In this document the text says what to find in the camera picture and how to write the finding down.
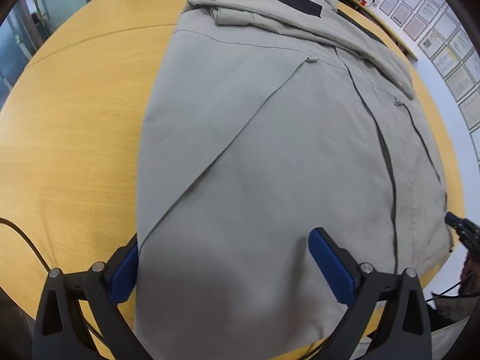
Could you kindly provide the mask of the beige and black jacket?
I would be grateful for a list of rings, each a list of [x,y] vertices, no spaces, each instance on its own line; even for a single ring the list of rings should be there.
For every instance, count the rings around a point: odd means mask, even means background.
[[[381,272],[452,247],[408,67],[335,0],[188,0],[142,125],[135,332],[154,359],[271,359],[344,314],[324,228]]]

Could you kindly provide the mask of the yellow side table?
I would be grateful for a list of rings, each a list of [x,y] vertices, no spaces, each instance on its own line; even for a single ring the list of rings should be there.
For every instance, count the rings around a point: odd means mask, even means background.
[[[359,0],[340,0],[346,5],[352,6],[353,9],[359,11],[362,15],[367,17],[369,20],[377,24],[390,38],[397,47],[407,56],[410,62],[417,62],[418,57],[416,54],[409,48],[409,46],[400,38],[400,36],[387,24],[385,23],[373,10],[371,10],[366,5],[363,5]]]

